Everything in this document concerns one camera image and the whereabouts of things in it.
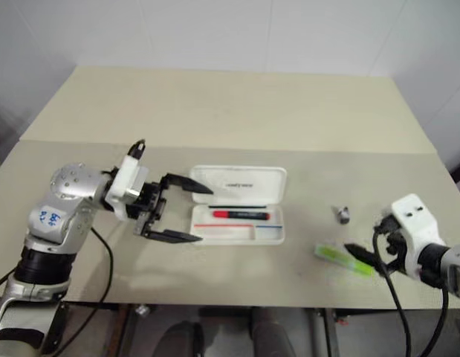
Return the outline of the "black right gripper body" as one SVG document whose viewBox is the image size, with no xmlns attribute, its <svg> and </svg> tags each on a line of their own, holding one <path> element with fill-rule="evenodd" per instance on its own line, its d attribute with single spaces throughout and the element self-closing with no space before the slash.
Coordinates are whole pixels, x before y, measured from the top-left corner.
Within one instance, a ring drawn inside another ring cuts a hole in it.
<svg viewBox="0 0 460 357">
<path fill-rule="evenodd" d="M 394 260 L 389 263 L 384 263 L 378 248 L 378 237 L 384 236 L 388 243 L 386 252 L 394 256 Z M 378 271 L 382 272 L 382 268 L 388 275 L 394 272 L 406 273 L 405 260 L 407 253 L 406 240 L 401 234 L 401 225 L 397 219 L 389 214 L 382 218 L 380 223 L 374 227 L 374 253 L 377 260 Z"/>
</svg>

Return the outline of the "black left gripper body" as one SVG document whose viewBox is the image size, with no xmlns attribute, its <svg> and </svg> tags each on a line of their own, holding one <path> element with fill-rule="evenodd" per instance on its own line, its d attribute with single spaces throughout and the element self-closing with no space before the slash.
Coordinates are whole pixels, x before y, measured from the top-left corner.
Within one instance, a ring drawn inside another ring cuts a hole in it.
<svg viewBox="0 0 460 357">
<path fill-rule="evenodd" d="M 145 182 L 138 198 L 126 206 L 127 217 L 135 221 L 133 234 L 140 237 L 171 237 L 165 230 L 153 231 L 155 221 L 161 218 L 166 199 L 163 192 L 170 186 L 170 174 L 166 174 L 159 182 Z"/>
</svg>

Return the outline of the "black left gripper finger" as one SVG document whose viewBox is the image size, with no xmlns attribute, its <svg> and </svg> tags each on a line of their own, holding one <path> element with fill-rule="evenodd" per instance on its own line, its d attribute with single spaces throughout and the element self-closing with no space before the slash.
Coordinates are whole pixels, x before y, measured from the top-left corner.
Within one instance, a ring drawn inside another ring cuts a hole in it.
<svg viewBox="0 0 460 357">
<path fill-rule="evenodd" d="M 145 234 L 145 238 L 170 244 L 193 243 L 202 241 L 201 237 L 172 230 L 164 230 L 161 232 L 150 231 Z"/>
<path fill-rule="evenodd" d="M 167 189 L 170 185 L 178 186 L 182 190 L 198 193 L 213 195 L 213 191 L 207 186 L 185 176 L 167 173 L 162 178 L 162 185 Z"/>
</svg>

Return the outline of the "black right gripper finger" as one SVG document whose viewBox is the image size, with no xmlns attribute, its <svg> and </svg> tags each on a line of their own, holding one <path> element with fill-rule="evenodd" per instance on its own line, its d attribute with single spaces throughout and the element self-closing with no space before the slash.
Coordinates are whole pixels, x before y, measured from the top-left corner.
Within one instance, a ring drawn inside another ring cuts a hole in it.
<svg viewBox="0 0 460 357">
<path fill-rule="evenodd" d="M 345 249 L 357 260 L 368 266 L 377 266 L 378 259 L 375 253 L 368 251 L 363 246 L 349 243 L 344 245 Z"/>
</svg>

